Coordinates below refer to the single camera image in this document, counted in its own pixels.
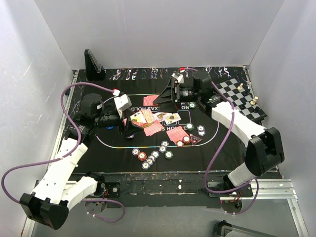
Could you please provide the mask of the red playing card deck box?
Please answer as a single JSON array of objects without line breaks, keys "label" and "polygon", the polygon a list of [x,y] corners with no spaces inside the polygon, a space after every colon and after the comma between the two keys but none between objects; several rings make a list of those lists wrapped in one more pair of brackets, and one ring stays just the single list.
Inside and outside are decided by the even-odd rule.
[{"label": "red playing card deck box", "polygon": [[146,128],[155,122],[154,114],[150,109],[140,110],[130,116],[134,126]]}]

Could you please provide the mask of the green chips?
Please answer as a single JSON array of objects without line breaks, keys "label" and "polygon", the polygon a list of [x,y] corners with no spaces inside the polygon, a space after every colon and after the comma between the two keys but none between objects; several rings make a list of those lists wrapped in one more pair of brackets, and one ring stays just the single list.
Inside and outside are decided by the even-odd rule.
[{"label": "green chips", "polygon": [[190,109],[194,109],[196,107],[196,104],[194,102],[188,103],[188,106]]}]

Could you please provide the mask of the red cards pile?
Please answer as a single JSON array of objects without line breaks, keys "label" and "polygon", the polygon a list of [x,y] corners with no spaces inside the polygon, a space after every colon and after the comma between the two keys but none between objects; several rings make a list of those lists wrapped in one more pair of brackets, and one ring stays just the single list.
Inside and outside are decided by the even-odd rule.
[{"label": "red cards pile", "polygon": [[146,136],[152,136],[160,131],[162,131],[163,126],[158,120],[155,120],[150,126],[144,128],[144,133]]}]

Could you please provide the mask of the red poker chip stack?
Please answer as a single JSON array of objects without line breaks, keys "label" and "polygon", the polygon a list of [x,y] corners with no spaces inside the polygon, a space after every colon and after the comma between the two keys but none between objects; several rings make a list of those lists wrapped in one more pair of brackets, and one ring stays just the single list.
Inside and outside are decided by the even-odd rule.
[{"label": "red poker chip stack", "polygon": [[140,161],[145,161],[145,160],[147,159],[146,153],[145,153],[145,152],[140,152],[140,153],[138,154],[138,159],[139,159]]}]

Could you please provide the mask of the blue poker chip stack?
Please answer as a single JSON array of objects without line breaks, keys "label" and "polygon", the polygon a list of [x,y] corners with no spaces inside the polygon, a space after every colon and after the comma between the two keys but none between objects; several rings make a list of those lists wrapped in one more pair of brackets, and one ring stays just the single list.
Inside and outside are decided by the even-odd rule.
[{"label": "blue poker chip stack", "polygon": [[159,157],[159,152],[158,151],[153,151],[148,157],[147,159],[142,163],[142,168],[144,170],[149,169],[154,162],[156,161],[156,159]]}]

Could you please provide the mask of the red chips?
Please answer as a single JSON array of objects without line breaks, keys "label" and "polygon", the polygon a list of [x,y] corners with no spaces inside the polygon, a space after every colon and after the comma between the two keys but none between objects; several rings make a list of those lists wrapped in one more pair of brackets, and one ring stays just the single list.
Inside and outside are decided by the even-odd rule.
[{"label": "red chips", "polygon": [[188,145],[191,143],[191,139],[189,136],[184,136],[180,140],[176,141],[177,147],[183,147],[184,145]]}]

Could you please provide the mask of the green poker chip stack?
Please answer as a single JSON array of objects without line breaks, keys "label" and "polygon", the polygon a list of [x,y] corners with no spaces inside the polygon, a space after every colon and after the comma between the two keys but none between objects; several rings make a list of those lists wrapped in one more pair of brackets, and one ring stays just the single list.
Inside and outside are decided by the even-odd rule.
[{"label": "green poker chip stack", "polygon": [[165,152],[165,158],[166,158],[167,160],[172,159],[172,158],[173,158],[173,152],[172,152],[172,151],[166,151],[166,152]]}]

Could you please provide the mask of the black triangular dealer button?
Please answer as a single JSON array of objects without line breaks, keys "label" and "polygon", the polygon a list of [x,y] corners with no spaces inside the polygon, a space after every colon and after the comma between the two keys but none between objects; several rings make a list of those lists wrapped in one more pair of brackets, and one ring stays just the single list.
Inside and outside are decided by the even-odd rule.
[{"label": "black triangular dealer button", "polygon": [[192,146],[195,146],[196,144],[198,144],[199,142],[202,141],[201,138],[199,138],[199,137],[197,137],[195,135],[192,135],[192,134],[190,135],[190,139],[191,139],[191,145]]}]

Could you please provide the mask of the red card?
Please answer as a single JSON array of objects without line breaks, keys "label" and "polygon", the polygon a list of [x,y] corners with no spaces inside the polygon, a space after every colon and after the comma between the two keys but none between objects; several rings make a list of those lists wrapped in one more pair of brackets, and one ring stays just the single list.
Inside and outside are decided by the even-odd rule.
[{"label": "red card", "polygon": [[175,145],[177,146],[183,146],[185,144],[190,143],[190,138],[189,137],[184,137],[182,139],[178,139],[178,140],[174,140],[173,142],[175,143]]}]

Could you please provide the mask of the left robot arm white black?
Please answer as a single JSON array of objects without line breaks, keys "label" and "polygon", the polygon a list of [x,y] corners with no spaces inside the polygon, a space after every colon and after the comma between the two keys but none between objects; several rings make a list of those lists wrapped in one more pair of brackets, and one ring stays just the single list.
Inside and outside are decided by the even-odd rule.
[{"label": "left robot arm white black", "polygon": [[71,124],[57,158],[52,160],[32,192],[23,194],[19,200],[29,219],[57,230],[65,223],[70,210],[87,196],[95,197],[98,202],[104,202],[106,196],[118,197],[119,183],[106,182],[103,175],[91,171],[69,188],[65,187],[99,128],[117,126],[123,135],[133,128],[131,119],[123,119],[124,115],[132,113],[130,98],[120,93],[114,97],[114,103],[114,110],[107,111],[101,95],[91,93],[84,96],[78,114],[69,119]]}]

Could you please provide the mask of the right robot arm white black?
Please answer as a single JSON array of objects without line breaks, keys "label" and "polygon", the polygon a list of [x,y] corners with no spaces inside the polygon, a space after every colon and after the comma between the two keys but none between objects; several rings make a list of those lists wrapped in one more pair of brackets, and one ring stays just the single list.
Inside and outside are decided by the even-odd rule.
[{"label": "right robot arm white black", "polygon": [[228,128],[227,134],[206,169],[204,182],[207,182],[210,168],[231,133],[236,135],[246,148],[244,162],[225,175],[223,182],[214,189],[206,188],[208,192],[235,196],[251,180],[284,162],[280,132],[274,127],[267,129],[258,125],[241,114],[206,72],[193,72],[192,87],[184,88],[183,83],[183,75],[174,73],[164,91],[153,103],[161,106],[169,103],[176,105],[181,102],[195,102],[203,113]]}]

